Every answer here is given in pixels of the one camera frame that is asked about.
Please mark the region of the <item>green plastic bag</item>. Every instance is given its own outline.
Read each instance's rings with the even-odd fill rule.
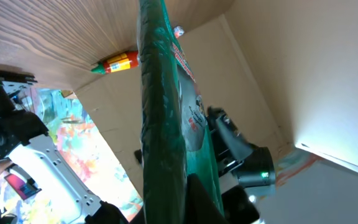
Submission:
[[[186,178],[193,173],[222,212],[216,160],[202,98],[165,3],[139,2],[145,219],[149,224],[182,224]]]

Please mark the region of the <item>small bottle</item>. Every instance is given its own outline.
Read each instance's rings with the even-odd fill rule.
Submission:
[[[173,34],[176,38],[179,38],[181,35],[185,34],[185,30],[181,26],[176,26],[173,28]]]
[[[139,62],[137,60],[138,51],[129,51],[112,58],[109,58],[101,63],[91,71],[93,73],[107,74],[137,67]]]

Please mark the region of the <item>green light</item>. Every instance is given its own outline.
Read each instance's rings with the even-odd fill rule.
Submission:
[[[269,177],[268,172],[261,172],[260,175],[262,176],[262,178],[268,178]]]

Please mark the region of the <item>colorful poster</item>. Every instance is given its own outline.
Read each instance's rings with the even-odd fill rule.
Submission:
[[[58,151],[85,185],[117,206],[128,220],[133,219],[143,200],[80,101],[63,98],[60,90],[36,88],[23,91],[20,99],[23,104],[17,108],[39,116]],[[6,213],[17,215],[19,223],[61,223],[44,192],[23,201],[4,179],[0,186]]]

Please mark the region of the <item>green package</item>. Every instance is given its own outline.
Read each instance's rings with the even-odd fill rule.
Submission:
[[[216,160],[202,98],[165,3],[139,2],[145,219],[149,224],[182,224],[190,174],[198,175],[223,211]]]

